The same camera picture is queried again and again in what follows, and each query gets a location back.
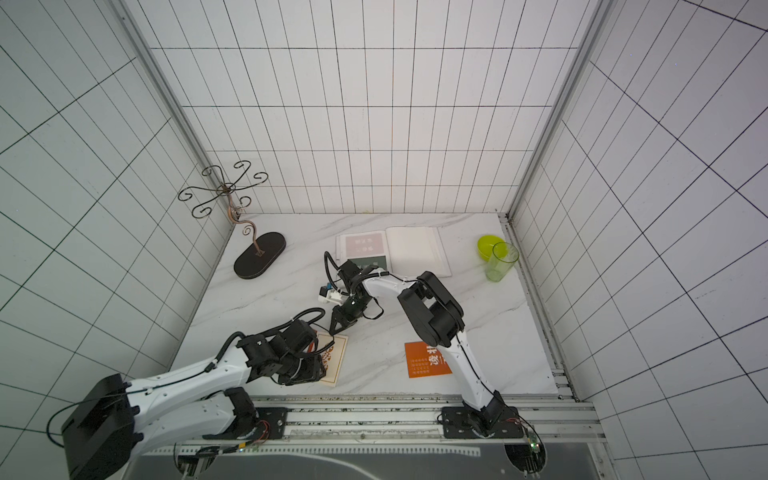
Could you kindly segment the green card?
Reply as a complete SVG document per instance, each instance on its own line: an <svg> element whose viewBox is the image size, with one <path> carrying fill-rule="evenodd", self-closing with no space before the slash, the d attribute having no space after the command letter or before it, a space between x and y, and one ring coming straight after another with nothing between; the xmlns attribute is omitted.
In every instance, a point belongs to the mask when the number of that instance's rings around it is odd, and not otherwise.
<svg viewBox="0 0 768 480"><path fill-rule="evenodd" d="M368 268L368 267L380 268L380 269L383 269L383 270L387 270L388 269L387 256L386 255L350 258L350 261L352 261L360 269L365 269L365 268Z"/></svg>

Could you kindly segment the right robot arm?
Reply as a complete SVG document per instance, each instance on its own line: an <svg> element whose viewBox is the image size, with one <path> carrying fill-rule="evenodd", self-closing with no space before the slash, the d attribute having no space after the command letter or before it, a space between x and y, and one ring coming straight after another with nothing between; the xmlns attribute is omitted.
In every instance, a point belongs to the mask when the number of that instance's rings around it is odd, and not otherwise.
<svg viewBox="0 0 768 480"><path fill-rule="evenodd" d="M462 405L444 407L437 417L448 439L522 439L525 423L515 407L477 365L463 321L464 311L439 278L426 271L414 279L403 279L375 266L361 268L347 260L338 265L324 254L328 284L323 293L341 295L331 314L330 333L336 335L365 316L371 302L395 298L418 337L436 349L447 362L459 385Z"/></svg>

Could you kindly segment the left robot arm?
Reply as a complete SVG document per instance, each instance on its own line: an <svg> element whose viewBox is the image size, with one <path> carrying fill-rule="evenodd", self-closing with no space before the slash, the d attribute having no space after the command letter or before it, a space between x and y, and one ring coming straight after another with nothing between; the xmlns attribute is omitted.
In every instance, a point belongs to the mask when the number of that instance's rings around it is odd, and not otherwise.
<svg viewBox="0 0 768 480"><path fill-rule="evenodd" d="M128 382L101 379L61 426L72 479L106 479L133 458L202 438L249 444L281 437L276 411L256 408L246 384L292 386L322 379L323 349L311 323L294 318L259 334L231 334L210 359Z"/></svg>

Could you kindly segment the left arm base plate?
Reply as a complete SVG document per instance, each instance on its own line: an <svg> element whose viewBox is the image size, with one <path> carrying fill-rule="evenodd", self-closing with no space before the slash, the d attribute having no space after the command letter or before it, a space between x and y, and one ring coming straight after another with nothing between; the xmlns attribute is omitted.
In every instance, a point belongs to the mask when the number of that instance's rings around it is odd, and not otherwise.
<svg viewBox="0 0 768 480"><path fill-rule="evenodd" d="M253 425L240 437L245 443L260 444L284 437L289 410L283 407L257 408Z"/></svg>

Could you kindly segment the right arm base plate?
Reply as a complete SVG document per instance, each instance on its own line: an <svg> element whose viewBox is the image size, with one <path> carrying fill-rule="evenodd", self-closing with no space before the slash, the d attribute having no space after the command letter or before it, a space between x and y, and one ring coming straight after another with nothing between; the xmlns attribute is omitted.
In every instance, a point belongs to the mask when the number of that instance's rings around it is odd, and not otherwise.
<svg viewBox="0 0 768 480"><path fill-rule="evenodd" d="M444 407L437 423L446 439L522 439L525 436L517 409L508 406L481 412L466 406Z"/></svg>

